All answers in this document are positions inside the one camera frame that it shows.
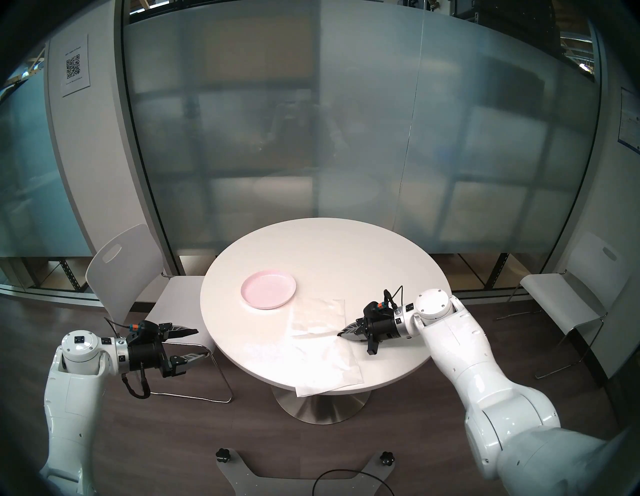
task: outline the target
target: white paper bag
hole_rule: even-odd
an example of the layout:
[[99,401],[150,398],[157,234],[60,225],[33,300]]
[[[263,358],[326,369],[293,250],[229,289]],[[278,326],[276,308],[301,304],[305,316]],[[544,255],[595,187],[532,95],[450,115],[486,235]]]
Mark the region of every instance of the white paper bag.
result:
[[287,335],[335,335],[345,325],[344,300],[296,298],[289,317]]
[[312,335],[289,338],[298,366],[296,395],[298,397],[362,384],[360,366],[349,342],[337,335]]

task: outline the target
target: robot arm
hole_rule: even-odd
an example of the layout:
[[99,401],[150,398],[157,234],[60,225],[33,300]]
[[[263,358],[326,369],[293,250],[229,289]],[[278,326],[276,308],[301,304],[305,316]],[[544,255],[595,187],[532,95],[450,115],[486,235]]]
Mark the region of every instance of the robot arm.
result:
[[500,478],[518,496],[573,494],[588,486],[623,435],[605,443],[561,429],[543,393],[505,377],[484,331],[455,296],[428,289],[402,307],[388,296],[368,304],[340,335],[366,341],[370,354],[386,339],[422,337],[465,406],[467,439],[485,479]]
[[[64,494],[97,494],[91,455],[107,377],[120,373],[132,395],[149,397],[145,368],[160,369],[163,377],[178,376],[207,356],[191,353],[167,357],[164,352],[167,339],[196,332],[142,321],[131,326],[126,338],[98,337],[84,330],[67,334],[56,350],[45,388],[49,456],[40,475]],[[128,384],[126,374],[131,371],[141,373],[142,395]]]

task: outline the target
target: chair frame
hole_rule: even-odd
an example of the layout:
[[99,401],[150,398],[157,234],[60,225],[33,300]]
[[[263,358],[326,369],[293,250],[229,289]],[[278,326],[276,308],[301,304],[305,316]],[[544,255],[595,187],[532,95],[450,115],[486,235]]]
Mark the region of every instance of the chair frame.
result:
[[178,346],[196,346],[198,348],[204,348],[208,352],[209,356],[211,357],[211,361],[213,362],[213,364],[218,369],[218,372],[220,372],[220,375],[222,376],[222,379],[224,380],[225,384],[227,385],[227,389],[229,389],[229,399],[225,399],[225,400],[222,400],[222,399],[211,399],[211,398],[202,398],[200,396],[187,396],[187,395],[184,395],[184,394],[172,394],[172,393],[163,393],[163,392],[154,392],[154,391],[151,391],[151,394],[155,394],[156,396],[173,396],[173,397],[178,397],[178,398],[199,399],[201,401],[208,401],[210,403],[231,403],[231,400],[233,400],[233,398],[234,398],[234,392],[231,389],[231,386],[229,385],[229,382],[227,381],[227,378],[223,374],[222,369],[220,368],[220,366],[216,362],[216,359],[213,357],[213,352],[209,348],[207,348],[203,344],[191,344],[191,343],[183,343],[183,342],[167,342],[165,344],[175,344],[175,345],[178,345]]
[[[566,272],[567,272],[567,270],[565,269],[565,270],[564,270],[564,272],[558,272],[558,274],[560,274],[561,276],[563,276],[564,274],[566,274]],[[511,301],[511,299],[515,296],[515,294],[516,294],[517,290],[519,290],[520,288],[521,288],[521,286],[520,286],[520,284],[518,284],[518,285],[516,286],[516,289],[514,289],[514,290],[513,290],[513,292],[511,293],[511,296],[507,299],[507,303],[509,303],[509,302]],[[504,319],[508,319],[509,317],[515,317],[515,316],[518,316],[518,315],[539,314],[540,312],[542,312],[542,308],[540,308],[539,310],[530,310],[529,312],[519,312],[519,313],[517,313],[517,314],[509,314],[509,315],[505,315],[505,316],[503,316],[503,317],[496,317],[496,318],[494,319],[494,321],[501,321],[501,320],[504,320]],[[598,334],[600,334],[600,331],[602,330],[602,326],[604,325],[604,319],[605,319],[605,317],[606,317],[607,315],[609,315],[609,313],[608,313],[608,312],[606,312],[602,317],[598,317],[598,318],[596,318],[596,319],[594,319],[594,320],[590,320],[590,321],[587,321],[587,322],[583,322],[583,323],[581,323],[581,324],[576,324],[574,327],[572,327],[571,329],[569,329],[569,330],[568,330],[568,332],[563,336],[563,338],[558,342],[558,344],[556,344],[556,345],[554,346],[553,350],[551,351],[551,353],[553,353],[555,350],[557,350],[557,349],[558,349],[558,347],[559,347],[559,346],[564,342],[564,340],[566,339],[566,337],[567,337],[567,336],[569,336],[569,334],[570,334],[572,331],[577,331],[577,330],[578,330],[578,327],[580,327],[580,326],[584,326],[585,324],[590,324],[590,323],[592,323],[592,322],[595,322],[595,321],[598,321],[598,320],[599,320],[599,321],[600,321],[600,327],[598,327],[598,331],[596,332],[596,335],[593,337],[593,339],[592,339],[592,340],[591,340],[591,342],[589,343],[589,346],[587,347],[587,350],[586,350],[586,351],[584,352],[584,354],[580,357],[580,360],[578,360],[577,362],[574,362],[574,363],[572,363],[572,364],[565,365],[564,367],[560,367],[559,369],[556,369],[556,370],[554,370],[554,371],[552,371],[552,372],[549,372],[548,374],[544,374],[544,375],[541,375],[541,376],[540,376],[540,375],[538,375],[538,373],[535,373],[535,374],[534,374],[534,377],[535,377],[536,379],[542,379],[542,378],[545,378],[545,377],[549,377],[550,375],[555,374],[556,372],[563,371],[563,370],[565,370],[565,369],[568,369],[569,367],[573,367],[574,365],[578,365],[579,363],[581,363],[581,362],[584,360],[584,358],[587,356],[587,354],[591,351],[591,347],[592,347],[593,343],[596,341],[596,338],[598,337]]]

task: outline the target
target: chair seat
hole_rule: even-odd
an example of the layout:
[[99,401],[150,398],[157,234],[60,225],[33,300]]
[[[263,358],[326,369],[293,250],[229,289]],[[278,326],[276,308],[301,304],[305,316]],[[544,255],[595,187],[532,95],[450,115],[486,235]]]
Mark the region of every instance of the chair seat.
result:
[[600,317],[560,274],[531,274],[525,276],[520,285],[565,334],[579,324]]
[[200,344],[212,352],[215,344],[202,320],[200,311],[200,289],[204,276],[175,276],[158,298],[158,301],[147,316],[147,320],[161,324],[171,322],[174,326],[184,326],[197,329],[198,333],[166,342],[180,342],[185,344]]

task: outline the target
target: chair handle hole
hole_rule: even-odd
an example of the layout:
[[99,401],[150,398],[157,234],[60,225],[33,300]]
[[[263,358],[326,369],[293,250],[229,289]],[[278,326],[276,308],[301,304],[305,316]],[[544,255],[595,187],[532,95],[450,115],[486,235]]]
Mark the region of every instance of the chair handle hole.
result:
[[618,260],[618,257],[616,256],[615,253],[613,253],[610,249],[608,249],[606,246],[602,248],[603,253],[608,256],[611,260],[613,260],[614,262],[616,260]]
[[109,262],[111,262],[116,255],[118,255],[118,253],[120,253],[120,250],[122,249],[122,247],[119,244],[114,244],[111,248],[109,248],[109,250],[102,256],[102,261],[105,264],[108,264]]

